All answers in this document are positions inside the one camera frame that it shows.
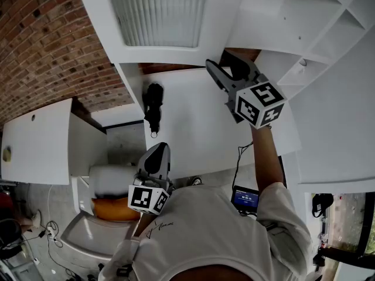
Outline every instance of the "floor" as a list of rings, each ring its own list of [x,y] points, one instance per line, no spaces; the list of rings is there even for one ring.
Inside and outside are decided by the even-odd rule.
[[[125,165],[136,163],[146,151],[144,137],[144,125],[128,125],[107,130],[108,136],[108,160],[112,164]],[[231,196],[231,184],[235,169],[225,170],[202,175],[204,183],[221,186],[228,197]],[[254,165],[241,166],[238,170],[236,185],[256,189]],[[42,224],[49,220],[55,221],[59,226],[61,234],[70,221],[77,215],[73,207],[73,195],[70,186],[53,186],[41,184],[21,184],[17,190],[18,198],[26,200],[26,211],[34,213],[40,210],[42,213]],[[27,232],[27,238],[36,237],[43,228]],[[65,281],[70,277],[65,269],[56,265],[48,255],[47,236],[29,241],[34,257],[38,258],[40,264],[37,268],[44,281]],[[98,264],[102,261],[85,256],[68,246],[58,248],[50,243],[50,254],[59,264],[71,269],[80,277],[87,280],[87,275],[97,276]]]

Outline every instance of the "white t-shirt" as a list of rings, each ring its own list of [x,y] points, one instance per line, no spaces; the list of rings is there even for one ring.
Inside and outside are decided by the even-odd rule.
[[[262,192],[256,221],[240,216],[220,188],[175,190],[140,239],[131,281],[167,281],[206,265],[226,265],[254,281],[304,280],[311,254],[309,231],[282,183]]]

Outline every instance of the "white wall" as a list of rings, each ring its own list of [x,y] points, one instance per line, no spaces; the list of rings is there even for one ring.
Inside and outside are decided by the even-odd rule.
[[[375,176],[375,28],[290,106],[302,183]]]
[[[372,276],[374,273],[375,270],[340,263],[336,272],[335,281],[365,281],[366,278]]]

